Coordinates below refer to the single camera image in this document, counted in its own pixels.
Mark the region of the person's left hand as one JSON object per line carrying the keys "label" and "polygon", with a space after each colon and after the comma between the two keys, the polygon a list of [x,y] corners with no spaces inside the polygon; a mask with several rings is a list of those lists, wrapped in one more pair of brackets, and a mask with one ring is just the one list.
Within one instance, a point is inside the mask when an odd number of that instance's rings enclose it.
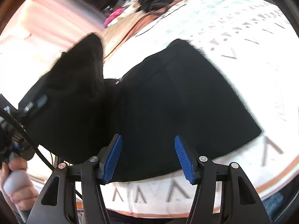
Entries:
{"label": "person's left hand", "polygon": [[9,164],[5,162],[1,166],[1,192],[4,199],[10,208],[17,211],[29,211],[32,209],[34,203],[38,198],[38,192],[33,187],[32,181],[27,173],[22,173],[11,180],[11,186],[7,188],[8,193],[3,189],[7,178],[10,176],[10,170],[26,172],[27,161],[21,157],[14,158],[9,161]]}

